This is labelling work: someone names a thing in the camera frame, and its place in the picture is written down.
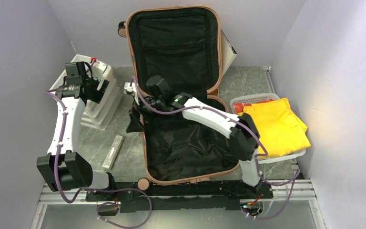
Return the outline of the white book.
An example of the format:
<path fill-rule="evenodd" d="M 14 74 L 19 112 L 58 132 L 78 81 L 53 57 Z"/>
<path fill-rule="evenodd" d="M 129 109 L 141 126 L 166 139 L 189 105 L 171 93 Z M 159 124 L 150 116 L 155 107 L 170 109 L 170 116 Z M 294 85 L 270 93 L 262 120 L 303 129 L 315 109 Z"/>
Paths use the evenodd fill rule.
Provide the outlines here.
<path fill-rule="evenodd" d="M 120 151 L 122 143 L 124 141 L 124 137 L 121 135 L 117 135 L 110 147 L 110 150 L 102 164 L 102 168 L 111 169 L 116 161 L 117 155 Z"/>

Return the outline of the pink hard-shell suitcase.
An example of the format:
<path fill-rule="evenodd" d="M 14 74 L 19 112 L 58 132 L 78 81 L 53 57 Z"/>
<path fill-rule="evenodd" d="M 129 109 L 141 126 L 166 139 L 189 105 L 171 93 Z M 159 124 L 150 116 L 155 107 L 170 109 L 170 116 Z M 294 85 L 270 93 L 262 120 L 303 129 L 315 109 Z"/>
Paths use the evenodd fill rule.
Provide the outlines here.
<path fill-rule="evenodd" d="M 176 92 L 185 92 L 221 111 L 222 34 L 217 13 L 206 6 L 138 10 L 125 28 L 133 70 L 143 96 L 156 75 Z M 168 186 L 205 181 L 239 167 L 226 137 L 179 114 L 160 115 L 153 132 L 143 133 L 148 179 Z"/>

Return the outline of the red garment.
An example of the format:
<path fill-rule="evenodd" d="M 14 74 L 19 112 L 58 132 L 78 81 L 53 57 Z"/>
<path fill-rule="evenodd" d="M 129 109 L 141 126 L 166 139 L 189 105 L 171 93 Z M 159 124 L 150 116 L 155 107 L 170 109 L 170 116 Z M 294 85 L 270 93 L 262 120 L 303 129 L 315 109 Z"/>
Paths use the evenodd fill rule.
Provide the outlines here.
<path fill-rule="evenodd" d="M 243 113 L 246 114 L 253 114 L 254 113 L 254 109 L 252 108 L 252 104 L 247 104 L 247 103 L 237 103 L 234 104 L 234 110 L 235 113 L 238 115 L 242 115 Z"/>

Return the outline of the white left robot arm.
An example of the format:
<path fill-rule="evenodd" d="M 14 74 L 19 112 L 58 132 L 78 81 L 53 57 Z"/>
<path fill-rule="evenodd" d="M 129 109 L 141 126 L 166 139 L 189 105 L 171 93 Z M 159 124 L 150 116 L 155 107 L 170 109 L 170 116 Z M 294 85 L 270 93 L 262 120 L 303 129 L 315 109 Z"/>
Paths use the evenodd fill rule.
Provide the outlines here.
<path fill-rule="evenodd" d="M 100 103 L 109 82 L 93 77 L 87 62 L 65 64 L 65 76 L 47 95 L 57 102 L 58 115 L 52 143 L 46 156 L 37 159 L 37 169 L 51 191 L 95 188 L 104 200 L 116 197 L 117 187 L 106 172 L 95 172 L 79 154 L 81 119 L 88 102 Z"/>

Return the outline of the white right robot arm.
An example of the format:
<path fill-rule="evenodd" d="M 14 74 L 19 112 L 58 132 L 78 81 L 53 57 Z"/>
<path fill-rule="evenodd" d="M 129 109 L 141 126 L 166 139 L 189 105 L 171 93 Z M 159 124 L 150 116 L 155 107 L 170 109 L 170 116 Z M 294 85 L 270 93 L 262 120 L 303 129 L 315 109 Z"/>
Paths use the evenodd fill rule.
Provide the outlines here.
<path fill-rule="evenodd" d="M 195 121 L 217 131 L 227 138 L 230 153 L 239 161 L 244 194 L 254 198 L 261 192 L 262 174 L 255 152 L 262 143 L 250 115 L 223 112 L 206 105 L 188 93 L 176 92 L 159 75 L 151 77 L 147 81 L 147 87 L 150 94 L 144 97 L 139 90 L 136 78 L 123 86 L 124 94 L 132 96 L 136 106 L 130 116 L 131 124 L 137 124 L 138 116 L 147 112 L 180 115 L 186 120 Z"/>

